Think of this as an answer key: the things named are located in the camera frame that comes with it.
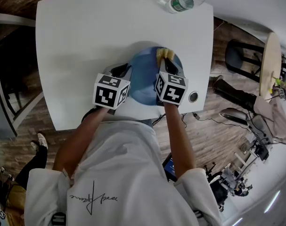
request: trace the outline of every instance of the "plastic bottle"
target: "plastic bottle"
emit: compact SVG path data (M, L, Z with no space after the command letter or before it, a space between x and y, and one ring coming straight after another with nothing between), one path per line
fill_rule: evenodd
M170 0L166 3L166 8L170 13L179 13L198 7L206 0Z

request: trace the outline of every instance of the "round hole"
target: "round hole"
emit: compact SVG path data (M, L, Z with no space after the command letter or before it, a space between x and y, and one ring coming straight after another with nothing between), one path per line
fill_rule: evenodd
M197 99L198 99L198 92L197 91L191 92L191 94L189 95L189 101L193 103L196 102Z

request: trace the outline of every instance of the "sponge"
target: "sponge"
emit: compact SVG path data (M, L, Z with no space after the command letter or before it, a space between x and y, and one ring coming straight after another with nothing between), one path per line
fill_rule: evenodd
M168 49L168 48L158 48L156 51L156 61L157 61L157 66L161 66L161 61L163 58L168 58L170 60L173 60L175 53L173 50Z

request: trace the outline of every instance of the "white sleeve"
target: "white sleeve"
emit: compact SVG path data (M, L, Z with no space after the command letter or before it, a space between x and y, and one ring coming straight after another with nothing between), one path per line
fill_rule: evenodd
M51 219L55 213L66 212L61 210L62 196L60 195L62 193L66 195L66 192L62 191L68 188L66 187L63 190L58 188L65 180L64 177L62 172L49 169L33 169L30 171L25 198L26 226L51 225Z
M221 225L218 205L204 169L196 168L186 171L174 183L174 186L192 210L202 212L207 225Z

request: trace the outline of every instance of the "blue plate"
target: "blue plate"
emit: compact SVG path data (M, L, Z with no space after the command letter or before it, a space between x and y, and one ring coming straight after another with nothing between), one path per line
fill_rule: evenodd
M144 105L156 105L156 92L154 90L156 74L159 68L156 62L156 51L162 47L150 47L136 54L129 65L132 65L130 96ZM173 61L182 67L177 55Z

